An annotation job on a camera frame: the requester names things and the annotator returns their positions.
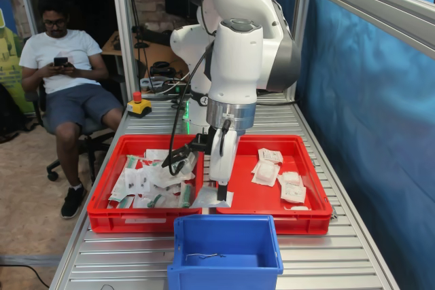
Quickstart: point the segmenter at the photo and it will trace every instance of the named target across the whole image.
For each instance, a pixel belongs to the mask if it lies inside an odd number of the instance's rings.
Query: blue curtain
[[[297,96],[401,289],[435,289],[435,61],[311,0]]]

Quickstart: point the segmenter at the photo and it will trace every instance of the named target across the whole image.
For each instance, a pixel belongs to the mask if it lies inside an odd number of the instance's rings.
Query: table surface
[[[121,50],[114,49],[114,40],[119,35],[119,32],[115,31],[110,39],[107,40],[102,49],[102,54],[112,55],[112,56],[122,56]],[[137,42],[136,33],[131,33],[133,44]],[[156,61],[167,61],[171,63],[171,66],[175,68],[176,71],[181,71],[185,75],[189,70],[187,64],[179,56],[174,54],[171,47],[164,46],[158,43],[145,41],[150,46],[145,49],[148,59],[148,65],[152,66]],[[146,65],[145,56],[143,55],[142,49],[133,48],[136,60],[139,60]]]
[[[285,101],[282,94],[262,102]],[[175,110],[152,103],[142,119],[124,116],[88,201],[118,138],[123,134],[169,134]],[[178,133],[188,127],[180,121]],[[297,105],[258,106],[250,134],[296,134],[302,137],[338,219],[325,236],[278,236],[284,273],[279,290],[399,289],[373,239]],[[205,160],[208,181],[209,159]],[[50,290],[167,290],[167,266],[173,259],[172,234],[96,234],[86,207],[60,261]]]

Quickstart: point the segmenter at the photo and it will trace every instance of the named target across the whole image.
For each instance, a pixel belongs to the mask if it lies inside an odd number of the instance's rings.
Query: glasses
[[[54,25],[56,25],[57,27],[64,27],[65,23],[67,21],[64,18],[61,18],[59,20],[44,20],[44,24],[46,25],[46,27],[53,27]]]

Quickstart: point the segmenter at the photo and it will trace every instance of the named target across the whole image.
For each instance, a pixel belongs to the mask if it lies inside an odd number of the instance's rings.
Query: metal rail
[[[424,0],[331,0],[435,59],[435,5]]]
[[[261,99],[262,102],[285,101],[281,94]],[[172,128],[174,112],[170,103],[158,102],[153,103],[153,112],[143,119],[124,117],[96,184],[121,135],[167,134]],[[179,132],[185,132],[186,128],[180,122]],[[338,215],[325,236],[279,236],[285,270],[278,278],[277,289],[398,289],[299,109],[257,107],[255,125],[249,132],[301,136]],[[115,290],[168,289],[166,271],[173,258],[171,234],[95,234],[89,227],[83,210],[51,290],[101,290],[104,285]]]

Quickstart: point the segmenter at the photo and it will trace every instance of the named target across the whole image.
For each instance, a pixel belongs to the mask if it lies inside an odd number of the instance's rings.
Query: poster
[[[24,99],[21,88],[21,67],[18,65],[22,40],[17,30],[10,0],[0,0],[0,83],[12,95],[23,113],[33,112],[33,105]]]

